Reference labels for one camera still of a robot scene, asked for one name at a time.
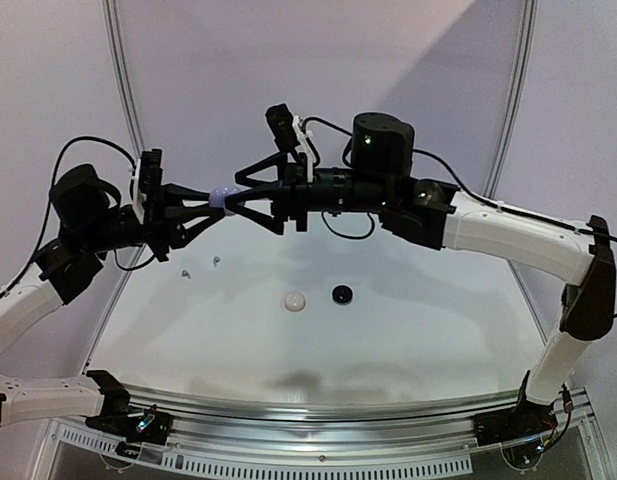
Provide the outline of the pink earbud charging case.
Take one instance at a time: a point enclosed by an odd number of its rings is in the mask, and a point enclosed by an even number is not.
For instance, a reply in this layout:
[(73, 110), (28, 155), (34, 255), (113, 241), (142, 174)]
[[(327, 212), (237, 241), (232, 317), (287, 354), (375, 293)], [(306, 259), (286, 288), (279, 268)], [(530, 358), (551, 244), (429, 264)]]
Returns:
[(305, 295), (299, 291), (290, 291), (284, 295), (282, 305), (288, 312), (299, 313), (306, 308), (307, 299)]

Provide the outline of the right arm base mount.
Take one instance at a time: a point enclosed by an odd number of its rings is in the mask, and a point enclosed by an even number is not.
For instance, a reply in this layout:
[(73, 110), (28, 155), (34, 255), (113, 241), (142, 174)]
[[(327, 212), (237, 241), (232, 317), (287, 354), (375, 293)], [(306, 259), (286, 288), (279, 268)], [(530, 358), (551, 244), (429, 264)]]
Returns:
[(520, 401), (510, 408), (476, 414), (472, 425), (478, 445), (486, 446), (551, 431), (558, 421), (553, 405)]

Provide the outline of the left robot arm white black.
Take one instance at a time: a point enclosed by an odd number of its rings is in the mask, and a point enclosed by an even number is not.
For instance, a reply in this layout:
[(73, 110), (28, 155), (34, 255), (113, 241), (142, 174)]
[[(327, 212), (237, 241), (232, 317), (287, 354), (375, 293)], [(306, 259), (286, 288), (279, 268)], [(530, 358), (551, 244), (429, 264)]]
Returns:
[[(57, 237), (36, 250), (23, 275), (0, 292), (0, 354), (35, 323), (81, 295), (102, 270), (106, 254), (146, 245), (165, 262), (224, 218), (208, 194), (160, 182), (159, 167), (144, 178), (144, 219), (90, 164), (63, 174), (49, 191), (59, 218)], [(16, 380), (0, 375), (0, 429), (27, 420), (82, 416), (88, 427), (129, 442), (164, 444), (172, 418), (156, 407), (134, 409), (130, 394), (105, 370), (73, 378)]]

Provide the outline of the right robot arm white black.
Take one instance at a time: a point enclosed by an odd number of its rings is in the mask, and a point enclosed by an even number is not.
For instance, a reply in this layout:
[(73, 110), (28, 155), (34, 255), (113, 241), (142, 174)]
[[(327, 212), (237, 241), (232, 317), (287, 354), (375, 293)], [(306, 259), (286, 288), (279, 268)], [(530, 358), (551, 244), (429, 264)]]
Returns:
[(394, 116), (355, 116), (340, 168), (322, 168), (306, 119), (270, 108), (277, 152), (241, 171), (227, 210), (282, 234), (286, 222), (305, 230), (312, 212), (366, 213), (412, 244), (449, 248), (520, 263), (564, 284), (559, 323), (526, 374), (505, 427), (525, 436), (540, 424), (579, 359), (612, 328), (617, 271), (604, 219), (569, 223), (471, 192), (458, 178), (416, 179), (414, 128)]

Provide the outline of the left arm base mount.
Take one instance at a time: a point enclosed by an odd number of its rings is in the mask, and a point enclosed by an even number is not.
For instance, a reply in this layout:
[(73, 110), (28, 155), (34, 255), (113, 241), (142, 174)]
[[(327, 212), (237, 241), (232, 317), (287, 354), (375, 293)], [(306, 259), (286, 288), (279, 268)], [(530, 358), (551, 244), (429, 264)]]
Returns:
[(173, 416), (156, 404), (148, 408), (135, 408), (118, 403), (105, 407), (97, 416), (87, 417), (85, 425), (122, 438), (125, 444), (165, 446), (173, 425)]

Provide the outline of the purple earbud charging case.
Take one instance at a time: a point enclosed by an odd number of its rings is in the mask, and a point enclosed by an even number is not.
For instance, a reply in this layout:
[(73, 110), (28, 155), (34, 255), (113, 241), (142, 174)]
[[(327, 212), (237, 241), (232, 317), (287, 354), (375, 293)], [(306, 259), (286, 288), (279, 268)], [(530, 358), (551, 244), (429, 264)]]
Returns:
[(225, 215), (228, 217), (234, 216), (235, 213), (226, 207), (226, 198), (240, 192), (241, 189), (237, 186), (222, 186), (214, 188), (209, 193), (208, 205), (212, 208), (222, 208)]

